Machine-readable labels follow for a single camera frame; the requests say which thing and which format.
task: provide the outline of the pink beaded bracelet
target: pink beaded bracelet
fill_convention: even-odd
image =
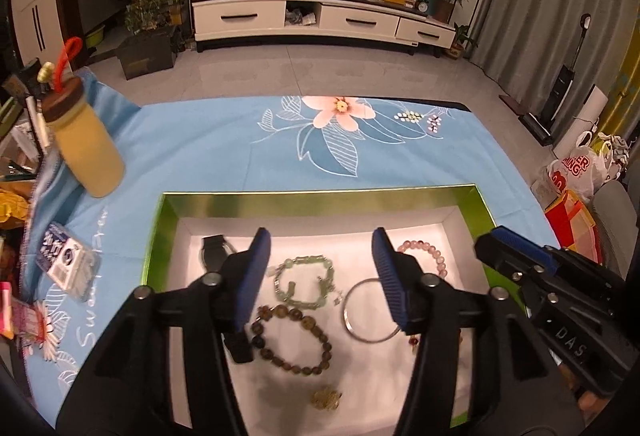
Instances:
[[[444,264],[444,257],[442,257],[442,253],[439,250],[436,250],[436,247],[431,245],[426,241],[405,241],[402,245],[398,247],[398,252],[405,253],[408,250],[423,250],[428,252],[433,256],[433,259],[436,260],[436,268],[438,269],[438,275],[441,278],[445,278],[447,276],[447,265]]]

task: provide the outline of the brown beaded bracelet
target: brown beaded bracelet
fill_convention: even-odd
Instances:
[[[300,322],[303,329],[311,331],[311,333],[320,340],[320,343],[322,344],[322,360],[319,365],[313,368],[306,366],[301,368],[300,366],[295,366],[275,355],[273,351],[266,347],[267,343],[264,340],[264,337],[262,337],[262,334],[264,333],[264,325],[262,324],[262,321],[269,321],[274,315],[280,319],[288,317],[294,322]],[[332,346],[329,343],[329,338],[320,329],[320,326],[316,324],[316,319],[310,315],[305,316],[298,308],[292,308],[290,310],[284,304],[278,304],[274,308],[260,306],[258,308],[258,318],[253,324],[251,324],[251,331],[254,334],[254,338],[251,339],[252,346],[260,350],[260,356],[262,358],[270,360],[271,364],[277,368],[282,368],[284,371],[291,371],[293,374],[302,373],[305,376],[309,376],[310,374],[321,374],[325,369],[329,369],[329,360],[331,360],[331,357],[333,356],[331,354]]]

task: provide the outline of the silver bracelet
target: silver bracelet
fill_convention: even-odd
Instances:
[[[351,293],[358,286],[366,285],[367,283],[379,283],[379,282],[380,282],[380,280],[377,277],[372,277],[370,279],[365,279],[364,281],[356,283],[353,286],[353,288],[351,288],[350,291],[347,292],[347,295],[345,296],[344,301],[342,302],[342,321],[344,323],[344,327],[347,328],[347,333],[350,334],[354,339],[359,340],[359,342],[364,342],[366,344],[378,344],[379,342],[384,342],[385,340],[389,340],[390,338],[395,337],[398,334],[398,332],[400,331],[400,326],[398,326],[393,331],[393,333],[391,333],[390,335],[387,335],[386,337],[383,337],[382,339],[377,339],[377,340],[366,339],[364,337],[360,337],[353,330],[353,326],[351,326],[351,323],[349,322],[349,317],[347,315],[347,301],[349,300],[349,297],[351,296]]]
[[[322,263],[326,268],[326,275],[324,277],[318,277],[318,286],[320,288],[320,295],[318,299],[313,302],[297,301],[293,299],[293,295],[296,291],[296,283],[289,281],[287,291],[283,291],[280,288],[280,278],[285,270],[290,269],[293,265],[313,265],[316,263]],[[303,256],[296,257],[294,259],[285,259],[284,263],[276,267],[273,277],[273,287],[276,292],[276,298],[280,302],[284,302],[293,308],[300,310],[316,310],[326,304],[326,298],[329,292],[335,291],[334,286],[334,266],[331,259],[327,259],[324,256]]]

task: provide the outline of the black planter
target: black planter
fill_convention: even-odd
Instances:
[[[178,53],[177,26],[145,30],[122,41],[116,55],[128,79],[173,68]]]

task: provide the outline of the bottle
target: bottle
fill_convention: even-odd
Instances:
[[[124,176],[124,162],[104,124],[87,103],[80,77],[42,100],[42,114],[71,172],[95,197],[107,196]]]

